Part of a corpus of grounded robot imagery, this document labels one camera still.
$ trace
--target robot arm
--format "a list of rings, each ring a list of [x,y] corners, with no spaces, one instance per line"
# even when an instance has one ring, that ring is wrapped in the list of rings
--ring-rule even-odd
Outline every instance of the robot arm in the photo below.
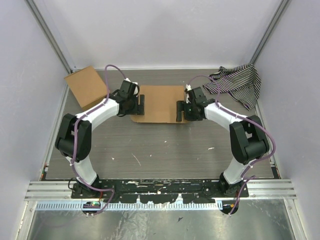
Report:
[[[220,175],[219,187],[224,194],[234,195],[242,185],[244,173],[251,167],[250,163],[262,157],[270,148],[266,134],[242,119],[250,119],[262,125],[261,120],[256,115],[248,117],[228,109],[235,115],[232,116],[222,110],[223,106],[219,102],[216,104],[214,99],[207,99],[201,87],[191,89],[187,85],[186,91],[187,101],[177,102],[177,122],[182,120],[182,112],[184,112],[184,118],[188,121],[208,119],[230,132],[233,158],[228,168]]]
[[[61,121],[55,147],[71,163],[74,151],[75,122],[83,117],[78,124],[77,152],[74,167],[78,175],[89,185],[99,188],[99,176],[94,171],[89,153],[91,151],[92,131],[113,116],[144,115],[144,95],[138,97],[139,86],[136,82],[125,79],[119,90],[109,95],[108,101],[101,103],[82,113],[66,114]]]

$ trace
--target white wall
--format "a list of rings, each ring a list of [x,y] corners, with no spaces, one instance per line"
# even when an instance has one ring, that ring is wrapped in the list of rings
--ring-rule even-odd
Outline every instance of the white wall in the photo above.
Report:
[[[310,239],[320,236],[320,1],[293,0],[258,58],[260,101]]]
[[[248,63],[280,0],[35,0],[81,69]]]
[[[17,232],[37,180],[67,72],[23,0],[0,1],[0,239]]]

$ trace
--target metal rail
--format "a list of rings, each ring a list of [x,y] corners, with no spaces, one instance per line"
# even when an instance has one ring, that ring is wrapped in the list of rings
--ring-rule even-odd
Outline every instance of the metal rail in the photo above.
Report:
[[[241,199],[297,199],[291,180],[254,179],[247,183],[249,197]],[[234,198],[215,198],[232,200]],[[25,201],[78,201],[71,198],[67,181],[32,181],[27,190]]]

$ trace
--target flat cardboard piece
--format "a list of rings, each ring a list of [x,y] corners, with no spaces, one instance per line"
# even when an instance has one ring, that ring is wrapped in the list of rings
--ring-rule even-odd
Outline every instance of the flat cardboard piece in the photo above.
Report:
[[[64,79],[84,111],[100,103],[107,95],[105,83],[92,66],[76,71]]]
[[[185,100],[184,86],[140,86],[140,94],[144,95],[144,115],[131,115],[131,120],[136,123],[186,123],[176,122],[177,101]]]

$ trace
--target white paint smudge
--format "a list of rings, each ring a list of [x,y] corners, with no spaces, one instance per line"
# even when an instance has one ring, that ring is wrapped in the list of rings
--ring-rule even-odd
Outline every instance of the white paint smudge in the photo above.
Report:
[[[141,164],[140,164],[140,162],[139,162],[138,158],[137,158],[133,153],[131,153],[131,154],[132,154],[132,156],[134,156],[134,158],[137,160],[138,164],[139,164],[139,165],[140,165],[140,167],[141,167]]]

